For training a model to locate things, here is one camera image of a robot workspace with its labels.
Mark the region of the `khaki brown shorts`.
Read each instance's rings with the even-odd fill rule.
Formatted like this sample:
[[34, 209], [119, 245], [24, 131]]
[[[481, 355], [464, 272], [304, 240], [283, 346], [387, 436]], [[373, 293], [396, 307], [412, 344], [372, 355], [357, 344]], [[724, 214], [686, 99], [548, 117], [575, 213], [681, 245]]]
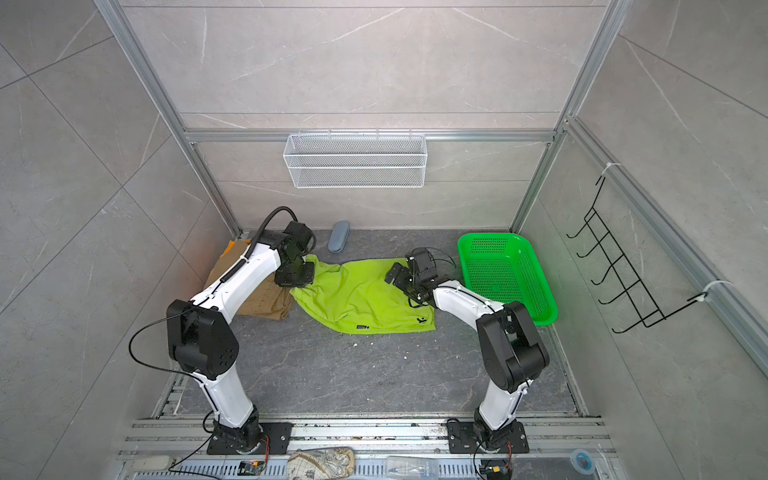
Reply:
[[[209, 273], [205, 287], [209, 287], [222, 276], [239, 259], [248, 246], [249, 240], [230, 241]], [[294, 304], [295, 300], [290, 291], [287, 288], [277, 286], [274, 282], [274, 275], [270, 274], [247, 297], [237, 314], [278, 321], [288, 315]]]

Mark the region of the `lime green shorts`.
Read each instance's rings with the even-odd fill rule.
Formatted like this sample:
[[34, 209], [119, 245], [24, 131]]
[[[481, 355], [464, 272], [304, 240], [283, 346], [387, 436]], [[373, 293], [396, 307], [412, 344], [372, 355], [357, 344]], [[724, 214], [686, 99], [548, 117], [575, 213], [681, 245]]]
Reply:
[[409, 334], [435, 329], [434, 308], [413, 307], [408, 297], [385, 281], [386, 274], [403, 259], [368, 259], [315, 265], [313, 282], [290, 294], [311, 318], [339, 333], [350, 335]]

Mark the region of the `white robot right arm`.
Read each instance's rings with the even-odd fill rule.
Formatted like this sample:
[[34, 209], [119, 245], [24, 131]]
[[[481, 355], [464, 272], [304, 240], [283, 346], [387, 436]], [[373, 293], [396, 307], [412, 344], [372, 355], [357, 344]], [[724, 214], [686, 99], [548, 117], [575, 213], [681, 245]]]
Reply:
[[510, 432], [523, 397], [550, 363], [528, 309], [520, 302], [490, 300], [440, 274], [426, 248], [415, 249], [405, 264], [393, 264], [385, 282], [401, 290], [412, 306], [447, 312], [476, 331], [490, 381], [475, 413], [475, 435], [490, 444]]

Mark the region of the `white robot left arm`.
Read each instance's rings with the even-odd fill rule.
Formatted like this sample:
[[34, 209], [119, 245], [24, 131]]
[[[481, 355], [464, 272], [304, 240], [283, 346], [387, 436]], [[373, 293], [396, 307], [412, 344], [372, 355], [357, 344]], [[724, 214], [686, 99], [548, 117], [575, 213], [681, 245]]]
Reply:
[[202, 292], [167, 309], [169, 356], [198, 382], [213, 411], [212, 450], [250, 453], [263, 442], [257, 407], [237, 371], [240, 344], [231, 324], [269, 277], [280, 287], [311, 284], [315, 265], [306, 256], [315, 240], [296, 220], [282, 231], [262, 230]]

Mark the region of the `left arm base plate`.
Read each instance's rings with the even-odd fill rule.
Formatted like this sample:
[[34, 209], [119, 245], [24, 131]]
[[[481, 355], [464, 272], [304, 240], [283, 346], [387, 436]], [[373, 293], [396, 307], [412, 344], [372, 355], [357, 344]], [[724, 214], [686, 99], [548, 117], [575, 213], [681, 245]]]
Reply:
[[214, 426], [208, 455], [260, 455], [267, 450], [283, 455], [288, 450], [293, 424], [289, 422], [250, 423], [240, 428]]

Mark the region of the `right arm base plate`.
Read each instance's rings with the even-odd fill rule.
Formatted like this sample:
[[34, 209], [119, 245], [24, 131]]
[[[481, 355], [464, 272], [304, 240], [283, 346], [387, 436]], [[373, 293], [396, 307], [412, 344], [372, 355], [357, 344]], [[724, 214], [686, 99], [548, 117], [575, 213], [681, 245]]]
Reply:
[[481, 420], [459, 421], [448, 419], [445, 423], [448, 449], [451, 454], [479, 452], [527, 454], [530, 447], [524, 426], [518, 420], [498, 430], [489, 430]]

